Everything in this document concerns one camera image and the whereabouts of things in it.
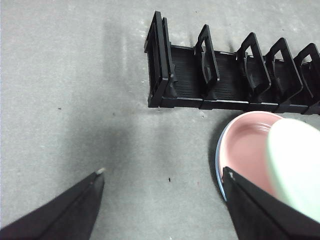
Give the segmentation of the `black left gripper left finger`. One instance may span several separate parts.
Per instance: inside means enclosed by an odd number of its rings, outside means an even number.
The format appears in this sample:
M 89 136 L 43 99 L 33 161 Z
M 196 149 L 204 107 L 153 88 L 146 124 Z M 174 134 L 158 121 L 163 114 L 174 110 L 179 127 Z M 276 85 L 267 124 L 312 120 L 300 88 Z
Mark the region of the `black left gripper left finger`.
M 43 206 L 0 230 L 2 240 L 88 240 L 99 214 L 105 176 L 94 171 Z

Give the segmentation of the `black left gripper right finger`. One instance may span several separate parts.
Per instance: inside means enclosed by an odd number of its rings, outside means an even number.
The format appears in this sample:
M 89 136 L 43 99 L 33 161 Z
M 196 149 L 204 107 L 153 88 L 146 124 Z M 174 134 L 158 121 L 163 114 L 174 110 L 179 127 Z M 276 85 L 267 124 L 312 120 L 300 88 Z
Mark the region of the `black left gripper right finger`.
M 226 205 L 240 240 L 318 240 L 320 224 L 284 204 L 229 167 L 223 168 Z

